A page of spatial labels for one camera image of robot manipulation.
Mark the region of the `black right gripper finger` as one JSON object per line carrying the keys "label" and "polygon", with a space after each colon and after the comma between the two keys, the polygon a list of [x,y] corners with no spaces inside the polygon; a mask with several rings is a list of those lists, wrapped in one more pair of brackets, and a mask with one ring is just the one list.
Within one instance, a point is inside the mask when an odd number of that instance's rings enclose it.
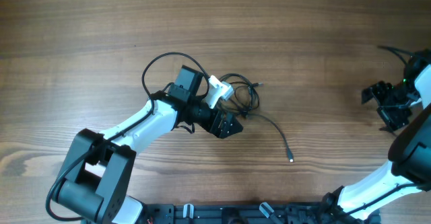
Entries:
{"label": "black right gripper finger", "polygon": [[365,104],[370,100],[376,100],[376,103],[380,105],[380,87],[378,84],[371,85],[362,90],[361,104]]}
{"label": "black right gripper finger", "polygon": [[381,106],[377,108],[377,112],[391,132],[407,126],[411,116],[409,108]]}

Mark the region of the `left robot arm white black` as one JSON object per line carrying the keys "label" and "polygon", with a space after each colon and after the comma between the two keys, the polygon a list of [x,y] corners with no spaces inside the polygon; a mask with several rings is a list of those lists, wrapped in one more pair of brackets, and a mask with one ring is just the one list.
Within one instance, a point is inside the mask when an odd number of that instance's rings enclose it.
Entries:
{"label": "left robot arm white black", "polygon": [[145,205],[127,196],[136,156],[153,141],[176,128],[190,133],[199,125],[219,139],[242,132],[231,113],[216,108],[231,91],[210,77],[209,92],[197,90],[204,74],[183,66],[176,81],[152,94],[145,106],[119,125],[96,133],[83,129],[73,139],[46,200],[73,211],[81,223],[153,223]]}

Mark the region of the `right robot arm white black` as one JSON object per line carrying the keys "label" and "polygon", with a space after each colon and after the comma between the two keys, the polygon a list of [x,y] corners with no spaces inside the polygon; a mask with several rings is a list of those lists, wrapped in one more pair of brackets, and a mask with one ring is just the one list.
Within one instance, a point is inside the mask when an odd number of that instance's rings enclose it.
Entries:
{"label": "right robot arm white black", "polygon": [[400,130],[388,160],[359,182],[328,193],[321,215],[329,223],[369,223],[373,212],[409,194],[430,190],[430,50],[388,46],[404,64],[397,85],[379,81],[362,91],[362,103],[376,100],[385,130]]}

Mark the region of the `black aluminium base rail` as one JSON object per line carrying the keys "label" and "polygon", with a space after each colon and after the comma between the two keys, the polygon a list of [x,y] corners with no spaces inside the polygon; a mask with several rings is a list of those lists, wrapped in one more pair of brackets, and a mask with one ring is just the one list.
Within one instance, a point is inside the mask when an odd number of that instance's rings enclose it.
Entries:
{"label": "black aluminium base rail", "polygon": [[380,223],[379,211],[366,220],[342,218],[324,213],[319,202],[271,204],[270,210],[257,205],[140,204],[140,209],[126,211],[127,205],[108,214],[109,223],[211,224],[211,223]]}

